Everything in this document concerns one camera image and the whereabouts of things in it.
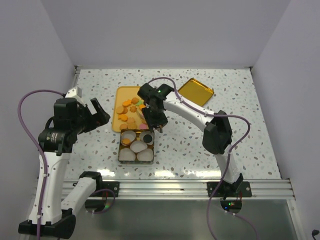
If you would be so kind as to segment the orange flower cookie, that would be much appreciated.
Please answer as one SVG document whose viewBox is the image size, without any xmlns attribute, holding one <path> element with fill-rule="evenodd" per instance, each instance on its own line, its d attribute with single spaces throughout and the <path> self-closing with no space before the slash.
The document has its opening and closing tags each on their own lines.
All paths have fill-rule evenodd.
<svg viewBox="0 0 320 240">
<path fill-rule="evenodd" d="M 123 146 L 128 146 L 128 145 L 130 145 L 131 144 L 131 140 L 129 139 L 129 138 L 122 138 L 121 139 L 121 144 L 123 145 Z"/>
</svg>

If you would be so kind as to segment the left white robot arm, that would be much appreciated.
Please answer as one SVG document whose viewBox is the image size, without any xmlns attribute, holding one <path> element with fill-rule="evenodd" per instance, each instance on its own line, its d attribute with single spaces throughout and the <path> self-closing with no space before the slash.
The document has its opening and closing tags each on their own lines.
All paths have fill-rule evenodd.
<svg viewBox="0 0 320 240">
<path fill-rule="evenodd" d="M 76 226 L 76 215 L 87 198 L 103 193 L 101 174 L 85 171 L 71 193 L 62 198 L 66 168 L 78 135 L 110 120 L 96 98 L 90 102 L 96 110 L 94 114 L 75 97 L 60 98 L 54 103 L 54 115 L 36 140 L 40 161 L 37 191 L 28 219 L 18 226 L 20 234 L 69 239 Z"/>
</svg>

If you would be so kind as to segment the gold tin lid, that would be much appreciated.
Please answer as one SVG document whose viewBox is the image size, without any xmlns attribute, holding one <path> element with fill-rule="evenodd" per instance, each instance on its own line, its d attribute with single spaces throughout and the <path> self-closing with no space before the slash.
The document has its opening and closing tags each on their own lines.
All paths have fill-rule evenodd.
<svg viewBox="0 0 320 240">
<path fill-rule="evenodd" d="M 190 78 L 178 93 L 189 101 L 203 107 L 214 95 L 214 90 L 195 78 Z"/>
</svg>

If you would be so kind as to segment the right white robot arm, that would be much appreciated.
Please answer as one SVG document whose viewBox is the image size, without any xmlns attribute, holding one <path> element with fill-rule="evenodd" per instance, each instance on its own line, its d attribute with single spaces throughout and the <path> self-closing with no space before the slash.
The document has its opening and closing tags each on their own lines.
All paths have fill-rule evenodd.
<svg viewBox="0 0 320 240">
<path fill-rule="evenodd" d="M 224 111 L 206 111 L 189 100 L 183 100 L 167 84 L 154 88 L 145 83 L 137 95 L 146 105 L 142 114 L 151 131 L 163 132 L 163 127 L 168 123 L 166 111 L 183 117 L 200 129 L 203 133 L 202 146 L 215 156 L 220 168 L 223 192 L 232 197 L 241 190 L 243 176 L 231 153 L 232 128 Z"/>
</svg>

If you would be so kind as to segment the black sandwich cookie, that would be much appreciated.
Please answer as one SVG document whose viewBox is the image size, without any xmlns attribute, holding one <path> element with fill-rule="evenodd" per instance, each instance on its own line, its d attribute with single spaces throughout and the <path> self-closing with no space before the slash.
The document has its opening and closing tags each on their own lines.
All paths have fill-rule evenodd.
<svg viewBox="0 0 320 240">
<path fill-rule="evenodd" d="M 143 141 L 145 143 L 151 143 L 153 141 L 153 137 L 151 134 L 146 134 L 143 136 Z"/>
</svg>

